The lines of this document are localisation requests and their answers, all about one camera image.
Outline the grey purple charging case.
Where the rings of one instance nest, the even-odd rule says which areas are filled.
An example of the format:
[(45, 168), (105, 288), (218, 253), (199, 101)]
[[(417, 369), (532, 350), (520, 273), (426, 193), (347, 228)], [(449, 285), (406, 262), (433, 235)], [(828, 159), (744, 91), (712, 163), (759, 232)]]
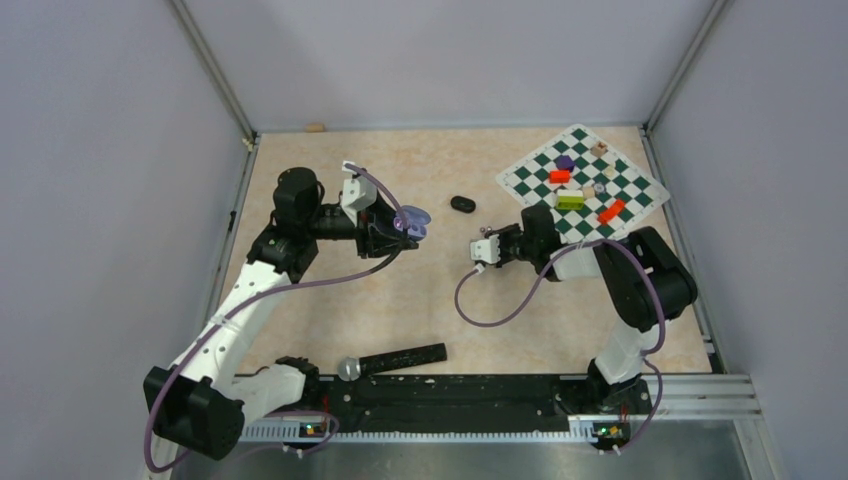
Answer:
[(426, 238), (427, 226), (431, 221), (431, 216), (425, 210), (412, 205), (403, 205), (395, 215), (393, 226), (400, 232), (406, 230), (409, 238), (419, 241)]

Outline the black earbud charging case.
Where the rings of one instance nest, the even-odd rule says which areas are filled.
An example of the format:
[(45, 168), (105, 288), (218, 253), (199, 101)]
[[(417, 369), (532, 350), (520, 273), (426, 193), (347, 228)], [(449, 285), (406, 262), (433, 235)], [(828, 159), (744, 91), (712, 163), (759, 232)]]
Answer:
[(477, 209), (477, 204), (474, 200), (459, 195), (453, 196), (449, 201), (449, 205), (453, 210), (465, 214), (471, 214)]

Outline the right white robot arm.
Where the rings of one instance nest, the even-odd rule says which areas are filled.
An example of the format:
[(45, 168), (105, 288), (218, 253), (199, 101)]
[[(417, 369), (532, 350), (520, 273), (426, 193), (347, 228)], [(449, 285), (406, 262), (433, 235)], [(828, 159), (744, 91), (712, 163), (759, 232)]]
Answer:
[(512, 261), (533, 265), (540, 281), (603, 280), (618, 316), (601, 352), (590, 361), (586, 397), (600, 412), (612, 412), (627, 397), (647, 356), (664, 345), (668, 324), (698, 297), (691, 273), (652, 227), (619, 240), (566, 243), (552, 213), (532, 206), (520, 224), (484, 231), (469, 245), (475, 271)]

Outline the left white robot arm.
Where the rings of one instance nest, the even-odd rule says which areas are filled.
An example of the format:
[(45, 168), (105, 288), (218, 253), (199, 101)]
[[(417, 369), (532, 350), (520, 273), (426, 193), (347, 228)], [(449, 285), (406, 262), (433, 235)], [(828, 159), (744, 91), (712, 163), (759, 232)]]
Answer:
[[(144, 380), (149, 416), (144, 433), (145, 463), (154, 473), (174, 468), (154, 458), (154, 438), (186, 454), (220, 460), (238, 443), (244, 427), (283, 406), (308, 413), (319, 404), (320, 386), (310, 368), (285, 360), (240, 377), (238, 367), (285, 294), (352, 282), (390, 265), (418, 244), (400, 202), (373, 174), (345, 162), (347, 177), (335, 203), (316, 173), (292, 167), (277, 178), (274, 207), (253, 241), (229, 294), (199, 336), (167, 368), (154, 367)], [(379, 264), (347, 276), (306, 282), (321, 241), (348, 240), (359, 257)]]

